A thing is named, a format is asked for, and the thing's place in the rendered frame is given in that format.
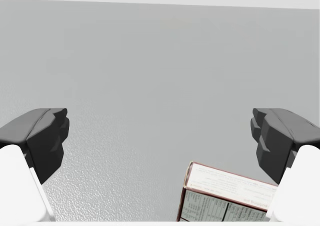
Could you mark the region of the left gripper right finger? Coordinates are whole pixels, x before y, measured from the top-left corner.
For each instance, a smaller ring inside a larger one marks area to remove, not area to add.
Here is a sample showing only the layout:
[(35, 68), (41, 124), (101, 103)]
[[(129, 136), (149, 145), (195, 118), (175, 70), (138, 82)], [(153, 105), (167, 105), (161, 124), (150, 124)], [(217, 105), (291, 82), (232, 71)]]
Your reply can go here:
[(271, 222), (320, 222), (320, 127), (282, 108), (254, 108), (259, 167), (278, 187)]

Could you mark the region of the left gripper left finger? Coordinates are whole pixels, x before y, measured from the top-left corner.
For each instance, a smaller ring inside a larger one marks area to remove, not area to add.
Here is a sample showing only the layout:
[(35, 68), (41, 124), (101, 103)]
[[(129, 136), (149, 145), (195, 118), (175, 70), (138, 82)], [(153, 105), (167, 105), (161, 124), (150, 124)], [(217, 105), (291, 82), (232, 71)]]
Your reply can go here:
[(66, 108), (37, 108), (0, 127), (0, 222), (54, 222), (42, 185), (60, 168)]

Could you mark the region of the red and white carton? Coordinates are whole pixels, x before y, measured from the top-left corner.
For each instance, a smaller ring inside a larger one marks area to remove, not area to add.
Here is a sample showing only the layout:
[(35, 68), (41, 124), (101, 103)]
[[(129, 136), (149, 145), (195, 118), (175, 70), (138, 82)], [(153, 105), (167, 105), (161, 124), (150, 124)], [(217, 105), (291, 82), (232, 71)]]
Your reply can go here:
[(191, 161), (178, 222), (263, 222), (277, 186)]

